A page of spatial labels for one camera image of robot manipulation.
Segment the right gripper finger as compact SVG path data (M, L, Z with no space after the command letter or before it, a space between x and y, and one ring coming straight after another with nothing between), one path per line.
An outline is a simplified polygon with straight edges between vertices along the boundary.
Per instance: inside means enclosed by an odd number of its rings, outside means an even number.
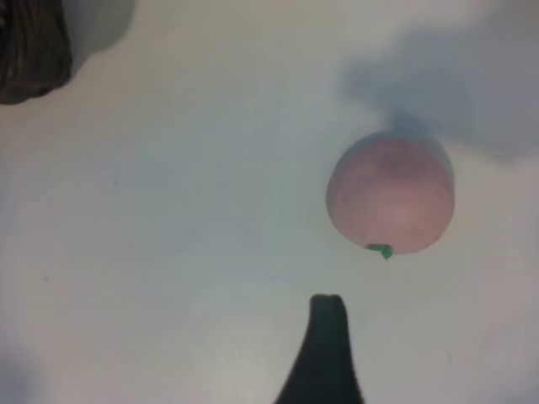
M313 295L302 345L278 404L362 404L350 343L349 323L339 295Z

